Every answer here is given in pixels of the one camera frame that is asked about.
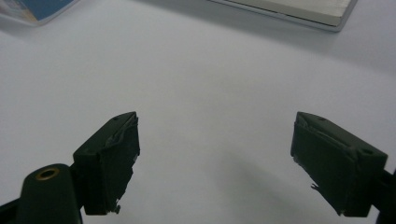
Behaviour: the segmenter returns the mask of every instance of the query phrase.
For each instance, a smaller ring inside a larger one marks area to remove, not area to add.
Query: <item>screw hole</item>
[[[373,155],[373,151],[367,148],[363,148],[361,150],[363,153],[368,154],[368,155]]]
[[[45,169],[43,171],[41,171],[40,173],[38,173],[35,176],[35,179],[37,180],[48,180],[51,179],[53,177],[55,177],[57,174],[59,174],[59,169],[54,167],[54,168],[48,168]]]

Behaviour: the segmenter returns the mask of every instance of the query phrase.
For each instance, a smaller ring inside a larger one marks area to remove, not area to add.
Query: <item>black plastic part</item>
[[[396,223],[396,171],[393,175],[384,171],[377,179],[372,201],[380,211],[377,224]]]
[[[387,154],[324,118],[299,112],[291,156],[339,215],[367,217]]]
[[[17,216],[19,201],[20,201],[19,199],[16,199],[12,202],[0,206],[0,223],[2,224],[15,223],[15,217]]]
[[[135,112],[109,120],[73,155],[78,197],[87,215],[120,211],[118,200],[140,154]]]
[[[46,166],[25,178],[15,223],[82,223],[67,165]]]

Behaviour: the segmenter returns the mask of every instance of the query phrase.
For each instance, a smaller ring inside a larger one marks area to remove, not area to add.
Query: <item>brass insert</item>
[[[49,180],[49,179],[55,177],[57,174],[59,174],[59,169],[56,167],[50,167],[50,168],[40,171],[40,173],[38,173],[35,176],[35,179],[36,180]]]

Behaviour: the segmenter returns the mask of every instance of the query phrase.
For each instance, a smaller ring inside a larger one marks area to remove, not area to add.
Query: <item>white table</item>
[[[396,166],[394,0],[333,34],[205,0],[83,0],[49,24],[0,20],[0,204],[108,119],[139,116],[119,215],[85,223],[375,223],[338,217],[293,162],[297,111]]]

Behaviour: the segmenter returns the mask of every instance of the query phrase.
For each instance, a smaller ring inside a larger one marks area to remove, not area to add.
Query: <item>notebook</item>
[[[32,25],[44,24],[78,0],[0,0],[0,16]]]
[[[357,0],[211,0],[287,21],[339,32]]]

